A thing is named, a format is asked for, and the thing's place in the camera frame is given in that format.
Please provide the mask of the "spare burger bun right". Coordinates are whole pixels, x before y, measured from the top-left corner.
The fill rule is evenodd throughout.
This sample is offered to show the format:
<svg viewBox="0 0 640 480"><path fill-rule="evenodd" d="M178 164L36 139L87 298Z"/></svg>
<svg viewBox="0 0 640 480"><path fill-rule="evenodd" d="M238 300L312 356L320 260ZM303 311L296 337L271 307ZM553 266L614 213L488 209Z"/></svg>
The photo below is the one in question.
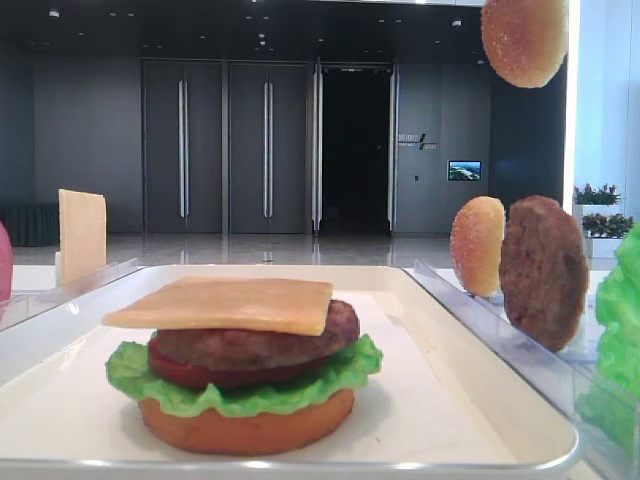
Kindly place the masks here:
<svg viewBox="0 0 640 480"><path fill-rule="evenodd" d="M494 197L469 200L456 214L450 236L455 275L469 293L490 297L500 288L505 209Z"/></svg>

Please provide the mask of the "wall display screen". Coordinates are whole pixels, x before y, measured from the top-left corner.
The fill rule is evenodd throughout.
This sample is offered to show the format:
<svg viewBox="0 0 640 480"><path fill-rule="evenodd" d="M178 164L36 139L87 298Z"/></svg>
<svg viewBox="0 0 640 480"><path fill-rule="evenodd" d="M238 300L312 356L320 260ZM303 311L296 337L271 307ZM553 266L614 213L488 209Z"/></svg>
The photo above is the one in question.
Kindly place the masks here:
<svg viewBox="0 0 640 480"><path fill-rule="evenodd" d="M480 181L482 177L482 162L473 160L450 160L447 168L449 181Z"/></svg>

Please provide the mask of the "standing cheese slice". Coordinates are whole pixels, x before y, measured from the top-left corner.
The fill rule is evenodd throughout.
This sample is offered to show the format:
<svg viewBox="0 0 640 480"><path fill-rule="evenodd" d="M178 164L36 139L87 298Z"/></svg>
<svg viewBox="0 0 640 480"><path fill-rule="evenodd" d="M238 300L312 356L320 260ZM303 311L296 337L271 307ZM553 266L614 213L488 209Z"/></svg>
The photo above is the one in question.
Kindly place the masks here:
<svg viewBox="0 0 640 480"><path fill-rule="evenodd" d="M60 284L87 277L107 263L103 195L59 189Z"/></svg>

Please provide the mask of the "dark double doors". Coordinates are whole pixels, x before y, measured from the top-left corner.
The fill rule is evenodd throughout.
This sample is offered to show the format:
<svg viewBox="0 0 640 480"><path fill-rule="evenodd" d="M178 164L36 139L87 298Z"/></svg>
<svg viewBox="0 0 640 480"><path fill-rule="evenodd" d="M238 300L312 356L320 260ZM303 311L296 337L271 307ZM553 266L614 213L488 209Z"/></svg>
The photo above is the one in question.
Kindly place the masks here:
<svg viewBox="0 0 640 480"><path fill-rule="evenodd" d="M142 64L149 233L311 230L308 63Z"/></svg>

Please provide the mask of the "potted plants planter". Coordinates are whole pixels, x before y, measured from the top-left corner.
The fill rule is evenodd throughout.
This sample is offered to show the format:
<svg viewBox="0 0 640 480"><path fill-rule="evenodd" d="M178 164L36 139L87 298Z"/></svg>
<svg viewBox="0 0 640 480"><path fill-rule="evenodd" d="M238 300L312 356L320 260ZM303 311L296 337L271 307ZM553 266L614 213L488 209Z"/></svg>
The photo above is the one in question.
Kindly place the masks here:
<svg viewBox="0 0 640 480"><path fill-rule="evenodd" d="M609 259L634 227L634 218L624 214L623 199L616 185L574 187L573 216L582 228L586 256Z"/></svg>

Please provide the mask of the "clear long rail left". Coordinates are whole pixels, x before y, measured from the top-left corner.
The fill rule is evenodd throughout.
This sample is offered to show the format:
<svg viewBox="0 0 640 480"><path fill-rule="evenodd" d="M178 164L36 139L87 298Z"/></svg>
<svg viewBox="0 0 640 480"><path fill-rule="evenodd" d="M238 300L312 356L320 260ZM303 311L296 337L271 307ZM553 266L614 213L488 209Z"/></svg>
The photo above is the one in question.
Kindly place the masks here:
<svg viewBox="0 0 640 480"><path fill-rule="evenodd" d="M13 294L1 302L1 330L7 330L55 307L113 283L140 269L136 258L112 263L87 277L48 290Z"/></svg>

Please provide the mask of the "cheese slice on burger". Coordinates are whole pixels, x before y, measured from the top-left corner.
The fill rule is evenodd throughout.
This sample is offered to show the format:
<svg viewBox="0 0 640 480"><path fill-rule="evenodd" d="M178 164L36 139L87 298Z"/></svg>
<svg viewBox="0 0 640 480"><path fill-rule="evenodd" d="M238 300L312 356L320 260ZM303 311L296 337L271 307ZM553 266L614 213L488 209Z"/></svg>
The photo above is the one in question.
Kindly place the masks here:
<svg viewBox="0 0 640 480"><path fill-rule="evenodd" d="M107 314L103 324L319 336L325 329L332 294L333 285L328 282L186 277Z"/></svg>

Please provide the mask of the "standing meat patty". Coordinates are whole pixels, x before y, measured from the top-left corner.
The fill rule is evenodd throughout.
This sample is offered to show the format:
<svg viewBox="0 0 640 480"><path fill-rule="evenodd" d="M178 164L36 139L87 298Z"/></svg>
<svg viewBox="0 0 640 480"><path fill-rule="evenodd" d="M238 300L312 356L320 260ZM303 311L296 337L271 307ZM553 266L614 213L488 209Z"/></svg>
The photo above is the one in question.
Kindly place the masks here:
<svg viewBox="0 0 640 480"><path fill-rule="evenodd" d="M512 325L552 352L574 338L589 267L581 228L556 200L532 195L510 206L499 279Z"/></svg>

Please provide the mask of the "clear long rail right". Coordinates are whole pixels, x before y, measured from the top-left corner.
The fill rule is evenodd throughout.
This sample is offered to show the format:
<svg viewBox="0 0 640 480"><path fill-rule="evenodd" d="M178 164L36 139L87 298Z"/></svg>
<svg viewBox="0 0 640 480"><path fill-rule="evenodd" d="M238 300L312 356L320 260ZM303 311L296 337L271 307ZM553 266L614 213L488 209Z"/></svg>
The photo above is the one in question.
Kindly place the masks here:
<svg viewBox="0 0 640 480"><path fill-rule="evenodd" d="M451 269L434 269L417 260L412 277L499 357L521 374L577 426L584 459L602 479L639 477L639 403L597 371L597 346L604 328L596 322L595 288L604 271L590 273L578 333L552 353L510 324L503 297L465 292Z"/></svg>

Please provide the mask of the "standing green lettuce leaf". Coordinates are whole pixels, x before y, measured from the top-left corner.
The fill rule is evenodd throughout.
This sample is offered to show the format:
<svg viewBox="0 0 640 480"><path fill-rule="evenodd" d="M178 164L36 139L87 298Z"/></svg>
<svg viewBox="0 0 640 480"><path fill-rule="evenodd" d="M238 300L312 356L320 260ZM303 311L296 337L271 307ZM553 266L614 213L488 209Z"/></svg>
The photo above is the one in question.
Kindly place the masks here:
<svg viewBox="0 0 640 480"><path fill-rule="evenodd" d="M617 265L596 292L597 322L605 328L598 344L597 376L578 397L582 418L631 451L639 406L639 227L616 250Z"/></svg>

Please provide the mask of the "lettuce on burger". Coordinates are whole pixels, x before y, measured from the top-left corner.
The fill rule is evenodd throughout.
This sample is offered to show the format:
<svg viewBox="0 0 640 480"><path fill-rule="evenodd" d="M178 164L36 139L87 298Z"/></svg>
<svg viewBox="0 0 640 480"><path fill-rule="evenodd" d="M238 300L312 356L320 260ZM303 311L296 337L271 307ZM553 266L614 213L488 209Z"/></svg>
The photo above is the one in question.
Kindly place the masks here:
<svg viewBox="0 0 640 480"><path fill-rule="evenodd" d="M362 388L381 370L383 352L365 334L331 355L316 371L291 382L222 390L210 384L202 390L181 387L158 377L149 363L148 343L122 342L106 361L111 386L134 401L155 400L162 412L179 418L196 417L213 409L225 417L260 413L287 415L328 400L343 389Z"/></svg>

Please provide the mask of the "clear long rail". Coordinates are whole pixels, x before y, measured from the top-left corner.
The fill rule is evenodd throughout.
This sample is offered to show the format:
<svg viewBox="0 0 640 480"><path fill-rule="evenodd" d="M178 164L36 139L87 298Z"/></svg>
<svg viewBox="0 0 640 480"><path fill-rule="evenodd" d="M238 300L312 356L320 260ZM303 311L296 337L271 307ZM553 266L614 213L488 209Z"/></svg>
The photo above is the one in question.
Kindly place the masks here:
<svg viewBox="0 0 640 480"><path fill-rule="evenodd" d="M7 330L55 307L113 283L140 269L136 258L112 263L87 277L48 290L13 294L1 302L1 330Z"/></svg>
<svg viewBox="0 0 640 480"><path fill-rule="evenodd" d="M499 357L521 374L577 426L584 459L602 479L639 477L639 403L597 371L597 346L604 328L596 322L595 288L604 271L590 273L578 333L552 353L510 324L503 297L465 292L451 269L434 269L417 260L412 277Z"/></svg>

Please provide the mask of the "meat patty on burger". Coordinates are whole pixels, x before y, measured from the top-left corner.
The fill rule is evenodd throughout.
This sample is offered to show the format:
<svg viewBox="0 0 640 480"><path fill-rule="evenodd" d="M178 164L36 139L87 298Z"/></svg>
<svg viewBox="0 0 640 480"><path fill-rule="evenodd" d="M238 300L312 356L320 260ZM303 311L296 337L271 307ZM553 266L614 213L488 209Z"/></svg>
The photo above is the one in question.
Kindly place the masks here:
<svg viewBox="0 0 640 480"><path fill-rule="evenodd" d="M159 330L150 351L179 364L213 371L253 371L326 357L353 345L359 336L354 308L333 300L319 336L237 329Z"/></svg>

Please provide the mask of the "white metal tray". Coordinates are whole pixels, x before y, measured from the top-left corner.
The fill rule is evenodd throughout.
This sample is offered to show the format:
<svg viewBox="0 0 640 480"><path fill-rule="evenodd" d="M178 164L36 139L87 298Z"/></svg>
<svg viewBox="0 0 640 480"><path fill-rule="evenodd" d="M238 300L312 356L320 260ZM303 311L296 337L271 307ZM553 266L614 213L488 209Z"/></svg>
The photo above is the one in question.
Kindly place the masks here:
<svg viewBox="0 0 640 480"><path fill-rule="evenodd" d="M153 437L105 363L145 330L102 318L185 276L327 281L383 351L352 415L303 450L268 458L194 455ZM573 423L408 273L393 267L168 265L85 295L49 291L1 327L5 479L564 479L580 455Z"/></svg>

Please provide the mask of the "standing red tomato slice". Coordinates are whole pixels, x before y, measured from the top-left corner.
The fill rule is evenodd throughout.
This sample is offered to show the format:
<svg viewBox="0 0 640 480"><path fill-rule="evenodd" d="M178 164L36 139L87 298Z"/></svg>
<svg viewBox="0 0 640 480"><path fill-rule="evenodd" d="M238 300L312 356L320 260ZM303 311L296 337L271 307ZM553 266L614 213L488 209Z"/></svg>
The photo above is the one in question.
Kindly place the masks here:
<svg viewBox="0 0 640 480"><path fill-rule="evenodd" d="M9 234L0 224L0 301L11 297L13 279L13 251Z"/></svg>

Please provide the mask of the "tomato slice on burger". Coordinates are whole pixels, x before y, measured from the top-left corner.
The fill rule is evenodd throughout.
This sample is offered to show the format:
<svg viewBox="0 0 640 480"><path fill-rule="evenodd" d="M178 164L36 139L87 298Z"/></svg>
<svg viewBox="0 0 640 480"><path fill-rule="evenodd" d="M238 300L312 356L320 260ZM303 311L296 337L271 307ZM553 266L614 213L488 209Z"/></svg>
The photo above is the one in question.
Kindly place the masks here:
<svg viewBox="0 0 640 480"><path fill-rule="evenodd" d="M209 384L221 389L244 386L283 383L323 366L327 357L291 366L261 370L214 371L202 366L177 362L158 349L158 341L152 338L148 344L149 366L161 379L187 388L205 388Z"/></svg>

